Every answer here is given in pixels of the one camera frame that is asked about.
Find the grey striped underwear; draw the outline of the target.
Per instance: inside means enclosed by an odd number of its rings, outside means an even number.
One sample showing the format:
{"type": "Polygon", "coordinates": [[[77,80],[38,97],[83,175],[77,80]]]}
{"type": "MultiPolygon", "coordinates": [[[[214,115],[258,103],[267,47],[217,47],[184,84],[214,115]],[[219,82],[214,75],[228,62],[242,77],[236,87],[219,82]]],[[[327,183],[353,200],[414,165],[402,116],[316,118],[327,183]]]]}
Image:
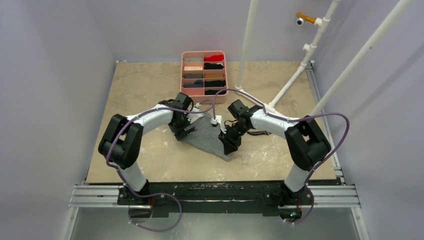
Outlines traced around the grey striped underwear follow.
{"type": "Polygon", "coordinates": [[[228,162],[231,156],[224,154],[224,145],[219,140],[221,130],[212,126],[211,118],[212,116],[209,113],[203,113],[203,116],[191,125],[195,128],[195,131],[184,137],[182,142],[228,162]]]}

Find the black underwear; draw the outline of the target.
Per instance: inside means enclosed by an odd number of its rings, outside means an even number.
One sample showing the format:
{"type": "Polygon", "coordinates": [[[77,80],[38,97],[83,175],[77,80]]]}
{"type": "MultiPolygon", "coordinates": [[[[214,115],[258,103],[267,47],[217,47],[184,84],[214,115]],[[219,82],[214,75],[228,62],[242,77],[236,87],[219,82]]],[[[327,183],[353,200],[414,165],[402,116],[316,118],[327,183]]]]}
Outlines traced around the black underwear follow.
{"type": "Polygon", "coordinates": [[[205,96],[226,95],[226,94],[227,94],[226,90],[220,91],[217,89],[209,89],[204,91],[205,96]]]}

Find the pink divided organizer tray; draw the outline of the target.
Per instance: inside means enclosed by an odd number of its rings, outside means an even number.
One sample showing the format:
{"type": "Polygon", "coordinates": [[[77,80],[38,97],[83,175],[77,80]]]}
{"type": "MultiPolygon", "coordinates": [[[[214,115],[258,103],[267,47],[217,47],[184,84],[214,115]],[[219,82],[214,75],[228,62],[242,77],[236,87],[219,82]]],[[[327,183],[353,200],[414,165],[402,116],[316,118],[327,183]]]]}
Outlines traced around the pink divided organizer tray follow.
{"type": "Polygon", "coordinates": [[[227,68],[226,68],[226,55],[221,50],[209,50],[209,51],[186,51],[183,52],[181,55],[181,68],[180,68],[180,84],[179,84],[180,92],[188,95],[191,97],[194,102],[202,102],[205,100],[213,100],[216,99],[217,103],[224,103],[227,98],[227,92],[225,95],[205,95],[205,90],[220,90],[225,91],[229,88],[229,82],[227,78],[227,68]],[[184,58],[189,57],[210,57],[212,55],[224,55],[223,61],[204,61],[203,62],[185,62],[184,58]],[[184,71],[184,66],[202,66],[204,67],[204,63],[222,63],[224,65],[223,69],[211,69],[211,70],[204,70],[203,71],[184,71]],[[203,78],[194,78],[194,79],[185,79],[183,78],[183,75],[185,74],[191,74],[191,73],[201,73],[203,74],[203,78]],[[205,78],[205,73],[221,73],[225,75],[225,78],[205,78]],[[199,88],[184,88],[184,84],[191,84],[196,80],[203,80],[203,83],[205,81],[214,81],[214,80],[225,80],[226,86],[225,87],[199,87],[199,88]]]}

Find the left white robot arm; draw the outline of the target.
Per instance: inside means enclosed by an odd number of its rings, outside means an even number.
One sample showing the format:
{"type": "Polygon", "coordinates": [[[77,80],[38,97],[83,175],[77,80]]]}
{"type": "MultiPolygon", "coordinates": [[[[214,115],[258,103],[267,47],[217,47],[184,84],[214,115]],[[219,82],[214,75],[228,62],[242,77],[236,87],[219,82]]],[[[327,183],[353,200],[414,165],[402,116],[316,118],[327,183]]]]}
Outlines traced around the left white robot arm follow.
{"type": "Polygon", "coordinates": [[[137,165],[142,137],[157,127],[168,125],[176,140],[183,140],[196,130],[188,118],[194,106],[194,101],[180,92],[176,98],[162,100],[143,113],[134,116],[115,114],[110,119],[98,152],[131,189],[129,197],[136,204],[142,205],[149,199],[149,181],[137,165]]]}

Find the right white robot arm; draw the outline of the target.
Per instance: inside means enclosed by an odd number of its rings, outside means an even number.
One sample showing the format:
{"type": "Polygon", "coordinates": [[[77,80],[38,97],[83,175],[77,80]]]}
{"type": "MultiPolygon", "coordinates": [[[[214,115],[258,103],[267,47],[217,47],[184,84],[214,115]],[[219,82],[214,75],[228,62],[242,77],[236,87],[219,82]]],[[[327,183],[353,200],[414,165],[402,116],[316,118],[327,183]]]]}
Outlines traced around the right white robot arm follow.
{"type": "Polygon", "coordinates": [[[286,140],[293,166],[280,196],[288,204],[300,198],[312,168],[331,151],[331,145],[323,131],[312,118],[305,121],[288,122],[282,115],[270,115],[263,107],[247,107],[240,100],[234,101],[229,112],[235,118],[231,125],[225,125],[218,136],[223,152],[229,155],[238,150],[242,136],[249,130],[265,130],[286,140]]]}

